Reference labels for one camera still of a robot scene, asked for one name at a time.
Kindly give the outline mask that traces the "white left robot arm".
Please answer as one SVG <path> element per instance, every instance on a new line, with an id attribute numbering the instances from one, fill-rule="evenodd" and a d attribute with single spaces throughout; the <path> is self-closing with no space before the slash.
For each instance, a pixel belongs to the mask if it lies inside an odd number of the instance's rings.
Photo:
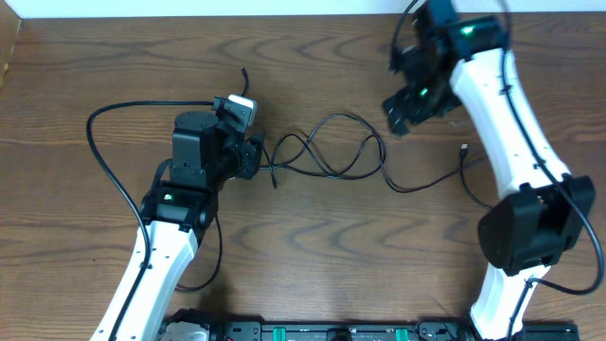
<path id="1" fill-rule="evenodd" d="M 217 221 L 218 197 L 231 178 L 259 169 L 263 135 L 245 137 L 257 104 L 232 94 L 186 102 L 172 133 L 172 157 L 156 171 L 141 205 L 127 201 L 139 224 L 134 251 L 95 340 L 152 340 L 178 281 L 208 227 Z"/>

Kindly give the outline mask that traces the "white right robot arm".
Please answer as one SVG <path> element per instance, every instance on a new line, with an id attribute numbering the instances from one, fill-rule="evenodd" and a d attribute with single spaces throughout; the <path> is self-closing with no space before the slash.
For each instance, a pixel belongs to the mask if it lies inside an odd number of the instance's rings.
<path id="1" fill-rule="evenodd" d="M 406 85 L 383 103 L 394 135 L 457 107 L 467 110 L 493 171 L 499 201 L 477 226 L 487 272 L 464 337 L 511 340 L 535 288 L 581 232 L 597 238 L 588 214 L 590 178 L 574 176 L 545 137 L 519 81 L 512 20 L 462 20 L 449 1 L 410 3 L 415 45 L 390 46 L 391 71 Z"/>

